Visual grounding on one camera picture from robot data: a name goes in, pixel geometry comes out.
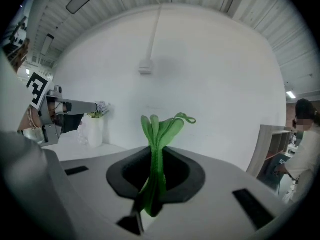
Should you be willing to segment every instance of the black rectangular slot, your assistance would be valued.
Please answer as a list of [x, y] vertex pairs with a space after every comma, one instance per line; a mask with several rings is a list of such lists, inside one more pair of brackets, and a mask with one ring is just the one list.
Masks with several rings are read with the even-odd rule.
[[263, 228], [274, 219], [247, 189], [237, 190], [232, 193], [257, 230]]
[[64, 170], [66, 175], [70, 176], [73, 174], [79, 174], [85, 171], [88, 171], [89, 169], [85, 166], [80, 166], [80, 167], [76, 167], [76, 168], [72, 168], [72, 169], [66, 169]]

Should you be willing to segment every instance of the dark hair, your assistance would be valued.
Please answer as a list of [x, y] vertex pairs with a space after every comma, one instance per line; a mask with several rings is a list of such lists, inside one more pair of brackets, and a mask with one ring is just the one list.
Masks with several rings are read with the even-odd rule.
[[295, 105], [295, 116], [297, 119], [311, 119], [320, 126], [320, 114], [309, 100], [300, 99]]

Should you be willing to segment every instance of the white shirt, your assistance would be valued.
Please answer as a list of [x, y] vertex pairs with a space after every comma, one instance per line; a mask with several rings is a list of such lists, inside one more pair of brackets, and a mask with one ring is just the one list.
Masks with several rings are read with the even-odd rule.
[[305, 131], [295, 155], [284, 164], [289, 174], [299, 182], [291, 200], [303, 199], [311, 187], [320, 162], [320, 127], [313, 125]]

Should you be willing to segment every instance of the bracelet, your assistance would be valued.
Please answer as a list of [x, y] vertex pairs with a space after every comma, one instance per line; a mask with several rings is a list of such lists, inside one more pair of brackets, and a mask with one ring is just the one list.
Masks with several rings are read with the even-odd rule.
[[32, 118], [32, 106], [30, 105], [29, 107], [28, 107], [28, 109], [26, 110], [26, 114], [28, 115], [28, 119], [29, 119], [29, 125], [31, 126], [31, 129], [33, 130], [33, 131], [35, 131], [37, 128], [39, 128], [39, 127], [37, 127], [36, 126], [36, 124], [35, 124], [35, 122], [34, 122], [34, 120], [33, 120], [33, 118]]

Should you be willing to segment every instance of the person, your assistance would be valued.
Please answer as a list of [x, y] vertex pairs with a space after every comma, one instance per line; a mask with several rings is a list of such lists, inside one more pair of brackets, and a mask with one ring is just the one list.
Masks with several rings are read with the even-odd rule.
[[275, 168], [276, 173], [288, 174], [298, 180], [288, 204], [296, 203], [307, 195], [320, 162], [320, 114], [310, 101], [298, 100], [293, 126], [304, 132], [303, 139], [295, 155]]

